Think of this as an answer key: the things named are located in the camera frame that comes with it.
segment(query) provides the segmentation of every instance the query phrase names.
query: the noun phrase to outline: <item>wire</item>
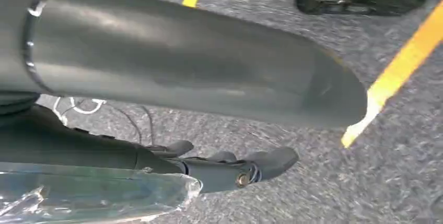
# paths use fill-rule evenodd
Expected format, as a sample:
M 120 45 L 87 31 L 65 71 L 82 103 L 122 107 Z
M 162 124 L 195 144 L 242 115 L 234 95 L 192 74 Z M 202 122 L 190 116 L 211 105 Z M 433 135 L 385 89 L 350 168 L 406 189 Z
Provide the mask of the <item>wire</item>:
M 149 109 L 147 109 L 144 105 L 140 106 L 140 108 L 148 115 L 149 118 L 149 130 L 151 132 L 151 145 L 155 145 L 155 132 L 154 132 L 154 117 L 152 116 Z
M 129 116 L 129 114 L 127 114 L 125 111 L 123 111 L 122 109 L 115 107 L 111 104 L 105 104 L 108 105 L 110 107 L 112 107 L 114 110 L 120 112 L 121 114 L 125 115 L 126 118 L 129 120 L 129 122 L 131 123 L 131 125 L 135 128 L 135 132 L 137 133 L 137 137 L 138 137 L 138 143 L 142 144 L 142 131 L 140 131 L 140 128 L 138 127 L 137 123 L 132 119 L 131 116 Z
M 97 105 L 98 105 L 94 110 L 89 111 L 89 112 L 85 112 L 84 110 L 81 110 L 81 109 L 80 110 L 76 110 L 76 109 L 78 109 L 78 106 L 80 106 L 82 103 L 84 103 L 86 101 L 86 99 L 82 99 L 81 101 L 74 103 L 74 98 L 70 97 L 69 100 L 71 102 L 71 107 L 69 107 L 68 109 L 66 109 L 62 113 L 60 113 L 57 110 L 57 107 L 59 106 L 59 103 L 60 103 L 60 101 L 62 99 L 64 99 L 64 97 L 58 97 L 57 98 L 52 111 L 57 115 L 57 117 L 59 117 L 60 121 L 65 126 L 68 123 L 67 117 L 65 116 L 65 114 L 68 111 L 74 109 L 77 113 L 80 113 L 80 114 L 83 114 L 83 115 L 92 115 L 92 114 L 97 113 L 102 105 L 107 105 L 107 106 L 110 106 L 112 109 L 118 111 L 119 113 L 123 114 L 129 120 L 130 124 L 135 128 L 135 132 L 136 132 L 136 135 L 137 135 L 138 143 L 142 144 L 142 142 L 143 142 L 142 131 L 138 127 L 136 121 L 128 113 L 126 113 L 124 110 L 122 110 L 122 109 L 120 109 L 120 108 L 118 108 L 118 107 L 116 107 L 116 106 L 114 106 L 114 105 L 112 105 L 110 103 L 107 103 L 107 101 L 103 101 L 103 102 L 99 101 L 99 102 L 97 102 L 98 100 L 96 100 L 96 99 L 92 99 L 92 101 L 97 103 Z M 151 145 L 155 145 L 156 141 L 155 141 L 155 131 L 154 131 L 154 117 L 153 117 L 152 113 L 150 112 L 150 110 L 147 109 L 145 106 L 139 106 L 139 108 L 142 109 L 143 112 L 145 112 L 146 115 L 149 118 L 149 128 L 150 128 L 149 130 L 150 130 Z

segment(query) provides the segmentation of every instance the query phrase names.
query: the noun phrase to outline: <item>bolt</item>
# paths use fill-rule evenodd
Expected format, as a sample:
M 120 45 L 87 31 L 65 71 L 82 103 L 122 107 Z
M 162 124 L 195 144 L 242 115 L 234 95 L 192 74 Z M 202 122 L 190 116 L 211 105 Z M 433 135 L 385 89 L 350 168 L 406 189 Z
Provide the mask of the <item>bolt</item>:
M 241 173 L 237 176 L 237 186 L 238 187 L 245 187 L 249 184 L 251 180 L 251 176 L 246 173 Z

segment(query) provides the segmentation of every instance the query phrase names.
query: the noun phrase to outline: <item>asphalt road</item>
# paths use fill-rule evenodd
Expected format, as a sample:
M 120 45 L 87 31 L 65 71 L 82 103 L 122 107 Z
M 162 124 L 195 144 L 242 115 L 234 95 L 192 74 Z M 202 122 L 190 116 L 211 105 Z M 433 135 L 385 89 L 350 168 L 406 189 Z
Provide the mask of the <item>asphalt road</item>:
M 440 0 L 397 18 L 306 16 L 292 1 L 200 0 L 197 7 L 309 37 L 338 53 L 369 87 Z M 278 179 L 200 196 L 185 211 L 153 223 L 443 223 L 442 57 L 440 46 L 350 149 L 340 143 L 342 128 L 282 127 L 152 108 L 158 144 L 187 139 L 196 146 L 192 154 L 201 156 L 221 149 L 244 156 L 285 145 L 301 157 Z M 136 119 L 149 144 L 143 111 L 110 103 Z M 126 117 L 110 107 L 67 116 L 70 126 L 136 139 Z

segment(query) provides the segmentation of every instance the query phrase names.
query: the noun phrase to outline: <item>gray asphalt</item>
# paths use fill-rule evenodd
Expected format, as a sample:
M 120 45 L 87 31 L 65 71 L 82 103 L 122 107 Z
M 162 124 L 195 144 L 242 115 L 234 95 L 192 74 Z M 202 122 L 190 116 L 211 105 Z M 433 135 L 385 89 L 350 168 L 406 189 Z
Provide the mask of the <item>gray asphalt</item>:
M 369 87 L 440 0 L 398 18 L 306 16 L 292 1 L 200 0 L 198 8 L 307 36 L 335 50 Z M 157 144 L 187 139 L 196 146 L 191 154 L 201 156 L 221 149 L 244 156 L 285 145 L 301 157 L 278 179 L 200 196 L 188 209 L 153 223 L 443 223 L 442 57 L 440 46 L 350 149 L 340 143 L 342 128 L 282 127 L 151 108 Z M 45 96 L 41 103 L 54 101 Z M 143 111 L 110 103 L 136 119 L 149 144 Z M 132 125 L 110 107 L 67 116 L 70 126 L 136 141 Z

